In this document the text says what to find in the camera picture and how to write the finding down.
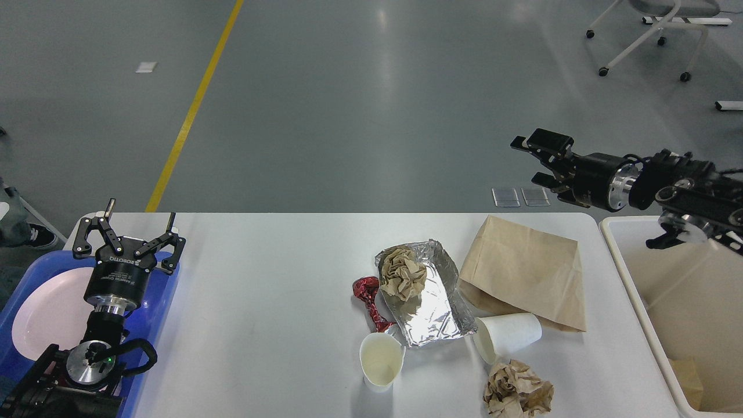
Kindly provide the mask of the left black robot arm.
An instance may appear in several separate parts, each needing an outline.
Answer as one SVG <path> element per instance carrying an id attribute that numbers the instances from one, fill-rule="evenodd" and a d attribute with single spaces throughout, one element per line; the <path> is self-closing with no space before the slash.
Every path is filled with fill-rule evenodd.
<path id="1" fill-rule="evenodd" d="M 130 417 L 154 367 L 186 239 L 118 235 L 115 201 L 33 262 L 2 310 L 3 417 Z"/>

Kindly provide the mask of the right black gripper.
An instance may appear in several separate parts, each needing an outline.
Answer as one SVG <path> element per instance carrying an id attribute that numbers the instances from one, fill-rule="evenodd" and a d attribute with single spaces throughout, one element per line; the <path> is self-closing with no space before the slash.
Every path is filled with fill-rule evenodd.
<path id="1" fill-rule="evenodd" d="M 637 164 L 603 153 L 578 156 L 572 152 L 573 145 L 573 137 L 546 129 L 536 129 L 528 138 L 517 136 L 510 143 L 513 150 L 531 154 L 558 175 L 537 172 L 532 183 L 548 188 L 559 201 L 609 212 L 628 206 L 630 190 L 640 175 Z"/>

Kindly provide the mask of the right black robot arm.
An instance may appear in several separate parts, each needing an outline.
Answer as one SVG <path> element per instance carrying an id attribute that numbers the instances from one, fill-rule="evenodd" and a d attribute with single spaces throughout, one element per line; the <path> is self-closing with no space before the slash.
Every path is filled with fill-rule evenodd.
<path id="1" fill-rule="evenodd" d="M 617 212 L 624 207 L 662 209 L 660 236 L 647 248 L 663 250 L 683 243 L 714 240 L 741 254 L 741 181 L 734 170 L 716 169 L 692 153 L 661 150 L 641 158 L 636 154 L 576 154 L 571 136 L 536 129 L 516 137 L 514 150 L 537 158 L 547 168 L 532 182 L 548 188 L 560 201 L 580 207 Z"/>

